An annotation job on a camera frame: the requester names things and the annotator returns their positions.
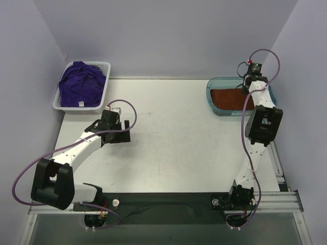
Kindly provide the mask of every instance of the gray wall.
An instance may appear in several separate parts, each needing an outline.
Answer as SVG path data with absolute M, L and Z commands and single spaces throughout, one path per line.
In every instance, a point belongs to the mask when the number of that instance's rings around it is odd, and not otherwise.
M 2 1 L 0 33 L 0 243 L 18 244 L 29 208 L 14 201 L 11 185 L 54 147 L 62 113 L 52 100 L 65 62 L 32 1 Z M 33 170 L 17 190 L 26 201 L 32 176 Z
M 273 50 L 281 72 L 272 84 L 284 117 L 276 146 L 293 190 L 298 189 L 314 244 L 326 244 L 327 203 L 327 2 L 299 0 Z M 269 56 L 264 72 L 272 77 Z
M 108 61 L 112 77 L 211 78 L 271 48 L 297 0 L 34 2 L 68 60 Z

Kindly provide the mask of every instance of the white tabletop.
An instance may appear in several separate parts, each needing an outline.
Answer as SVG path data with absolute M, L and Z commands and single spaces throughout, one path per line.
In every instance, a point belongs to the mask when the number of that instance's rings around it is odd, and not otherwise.
M 109 80 L 106 101 L 131 102 L 131 142 L 107 144 L 75 172 L 75 183 L 104 192 L 225 192 L 241 167 L 241 118 L 215 115 L 205 80 Z M 134 120 L 128 105 L 121 120 Z M 73 143 L 101 115 L 64 117 L 56 148 Z M 279 191 L 269 152 L 257 173 L 262 191 Z

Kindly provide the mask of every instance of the blue plastic bin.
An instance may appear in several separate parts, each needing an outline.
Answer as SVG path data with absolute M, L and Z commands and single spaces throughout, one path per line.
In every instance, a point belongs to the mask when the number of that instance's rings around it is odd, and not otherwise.
M 211 106 L 213 112 L 219 116 L 241 116 L 242 111 L 241 110 L 222 110 L 215 106 L 210 91 L 212 89 L 231 89 L 236 88 L 236 86 L 243 83 L 243 79 L 239 77 L 226 77 L 226 78 L 212 78 L 207 86 L 206 86 L 206 98 L 208 100 L 209 105 Z M 276 100 L 272 94 L 271 88 L 269 87 L 269 92 L 272 101 L 276 105 Z M 251 115 L 252 110 L 247 110 L 245 112 L 245 115 L 249 116 Z

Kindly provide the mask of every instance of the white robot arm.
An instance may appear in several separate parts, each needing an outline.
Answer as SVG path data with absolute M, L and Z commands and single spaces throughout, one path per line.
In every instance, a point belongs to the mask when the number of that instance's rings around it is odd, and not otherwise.
M 254 110 L 245 127 L 245 145 L 253 163 L 250 165 L 248 156 L 244 154 L 241 170 L 234 180 L 229 192 L 229 201 L 236 205 L 248 205 L 253 195 L 254 176 L 267 146 L 275 139 L 283 111 L 276 108 L 267 86 L 268 79 L 261 74 L 262 65 L 249 62 L 247 74 L 244 76 L 243 93 L 250 93 Z
M 121 130 L 120 108 L 106 107 L 101 119 L 96 120 L 77 140 L 106 130 Z M 77 146 L 53 157 L 41 159 L 36 166 L 31 198 L 59 209 L 66 209 L 71 203 L 88 202 L 103 205 L 102 188 L 86 183 L 75 183 L 74 172 L 94 151 L 107 143 L 130 142 L 130 132 L 104 133 L 96 135 Z

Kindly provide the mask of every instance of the purple cable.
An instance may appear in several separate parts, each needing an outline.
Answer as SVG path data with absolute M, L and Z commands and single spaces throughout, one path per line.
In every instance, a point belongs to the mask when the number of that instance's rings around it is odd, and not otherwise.
M 72 147 L 74 147 L 74 146 L 76 146 L 76 145 L 78 145 L 78 144 L 84 142 L 85 140 L 88 140 L 88 139 L 90 139 L 90 138 L 92 138 L 92 137 L 94 137 L 94 136 L 96 136 L 96 135 L 100 135 L 100 134 L 104 134 L 104 133 L 122 133 L 122 132 L 126 132 L 126 131 L 130 130 L 131 128 L 133 128 L 134 125 L 136 124 L 136 121 L 137 121 L 137 112 L 136 112 L 135 107 L 134 107 L 131 103 L 129 103 L 128 101 L 126 101 L 126 100 L 114 100 L 114 101 L 110 102 L 110 103 L 108 104 L 108 106 L 110 106 L 111 104 L 113 104 L 113 103 L 115 103 L 115 102 L 125 102 L 125 103 L 127 103 L 128 105 L 130 105 L 131 108 L 133 109 L 133 111 L 134 111 L 134 115 L 135 115 L 135 119 L 134 119 L 133 124 L 132 124 L 129 128 L 126 128 L 126 129 L 123 129 L 123 130 L 105 130 L 105 131 L 100 131 L 100 132 L 94 133 L 94 134 L 92 134 L 92 135 L 90 135 L 90 136 L 87 136 L 86 138 L 81 139 L 80 141 L 77 141 L 77 142 L 75 142 L 75 143 L 73 143 L 73 144 L 70 144 L 70 145 L 64 146 L 64 147 L 62 147 L 62 148 L 59 148 L 59 149 L 53 150 L 53 151 L 51 151 L 51 152 L 49 152 L 49 153 L 46 153 L 46 154 L 40 156 L 39 158 L 35 159 L 35 160 L 34 160 L 33 162 L 31 162 L 31 163 L 30 163 L 26 168 L 24 168 L 23 171 L 22 171 L 22 172 L 17 176 L 17 178 L 15 179 L 15 181 L 14 181 L 14 183 L 13 183 L 13 185 L 12 185 L 12 188 L 11 188 L 11 194 L 12 194 L 12 196 L 14 197 L 14 199 L 15 199 L 17 202 L 19 202 L 19 203 L 21 203 L 21 204 L 24 204 L 24 205 L 28 205 L 28 206 L 42 206 L 42 205 L 45 205 L 45 204 L 42 204 L 42 203 L 28 203 L 28 202 L 24 202 L 24 201 L 22 201 L 21 199 L 18 198 L 18 196 L 17 196 L 17 194 L 16 194 L 16 185 L 17 185 L 19 179 L 20 179 L 20 178 L 21 178 L 21 177 L 26 173 L 27 170 L 29 170 L 29 169 L 30 169 L 30 168 L 31 168 L 35 163 L 37 163 L 38 161 L 40 161 L 42 158 L 45 158 L 45 157 L 47 157 L 48 155 L 54 154 L 54 153 L 56 153 L 56 152 L 59 152 L 59 151 L 63 151 L 63 150 L 66 150 L 66 149 L 72 148 Z
M 113 227 L 113 226 L 119 225 L 121 223 L 121 221 L 122 221 L 121 217 L 117 213 L 115 213 L 114 211 L 112 211 L 112 210 L 110 210 L 108 208 L 104 208 L 104 207 L 101 207 L 101 206 L 98 206 L 98 205 L 95 205 L 95 204 L 91 204 L 91 203 L 81 203 L 81 205 L 91 207 L 91 208 L 98 208 L 98 209 L 105 210 L 108 213 L 112 213 L 113 215 L 115 215 L 115 216 L 117 216 L 119 218 L 119 222 L 114 223 L 114 224 L 110 224 L 110 225 L 106 225 L 106 226 L 102 226 L 102 227 L 97 227 L 97 228 L 95 228 L 95 230 L 101 230 L 101 229 L 106 229 L 106 228 L 109 228 L 109 227 Z
M 250 154 L 249 154 L 249 152 L 248 152 L 248 150 L 247 150 L 247 148 L 246 148 L 246 145 L 245 145 L 245 139 L 244 139 L 244 117 L 245 117 L 246 106 L 247 106 L 247 103 L 249 102 L 249 99 L 250 99 L 251 95 L 252 95 L 253 93 L 255 93 L 255 92 L 261 92 L 261 91 L 264 91 L 264 90 L 266 89 L 266 87 L 269 86 L 269 84 L 271 84 L 272 81 L 275 80 L 275 78 L 278 76 L 279 71 L 280 71 L 280 69 L 281 69 L 281 61 L 279 60 L 279 57 L 277 56 L 277 54 L 276 54 L 275 52 L 271 51 L 271 50 L 266 49 L 266 48 L 261 48 L 261 49 L 259 49 L 259 50 L 257 50 L 257 51 L 254 51 L 254 52 L 251 54 L 249 60 L 252 58 L 252 56 L 253 56 L 255 53 L 257 53 L 257 52 L 259 52 L 259 51 L 267 51 L 267 52 L 272 53 L 272 54 L 275 56 L 275 58 L 276 58 L 276 60 L 277 60 L 277 62 L 278 62 L 278 69 L 277 69 L 277 72 L 276 72 L 276 74 L 274 75 L 274 77 L 273 77 L 273 78 L 272 78 L 272 79 L 271 79 L 271 80 L 270 80 L 270 81 L 265 85 L 264 88 L 251 91 L 251 92 L 247 95 L 247 97 L 246 97 L 246 99 L 245 99 L 245 102 L 244 102 L 243 111 L 242 111 L 242 119 L 241 119 L 241 138 L 242 138 L 243 149 L 244 149 L 245 154 L 247 155 L 247 157 L 248 157 L 248 159 L 249 159 L 249 162 L 250 162 L 250 165 L 251 165 L 251 169 L 252 169 L 252 171 L 254 171 L 254 167 L 253 167 L 253 163 L 252 163 L 252 159 L 251 159 L 251 157 L 250 157 Z M 257 203 L 256 203 L 256 206 L 255 206 L 255 208 L 254 208 L 254 210 L 253 210 L 253 213 L 252 213 L 251 216 L 248 218 L 247 222 L 246 222 L 245 224 L 241 225 L 239 228 L 243 228 L 243 227 L 245 227 L 245 226 L 246 226 L 246 225 L 247 225 L 247 224 L 248 224 L 248 223 L 253 219 L 253 217 L 254 217 L 254 215 L 255 215 L 257 209 L 258 209 L 259 203 L 260 203 L 260 201 L 261 201 L 261 186 L 260 186 L 260 184 L 259 184 L 259 181 L 258 181 L 258 179 L 257 179 L 257 177 L 256 177 L 255 172 L 253 172 L 253 177 L 254 177 L 254 180 L 255 180 L 256 184 L 258 185 L 259 199 L 258 199 L 258 201 L 257 201 Z M 243 214 L 238 214 L 238 213 L 237 213 L 237 214 L 229 214 L 229 215 L 226 216 L 226 220 L 227 220 L 229 217 L 234 216 L 234 215 L 243 215 Z

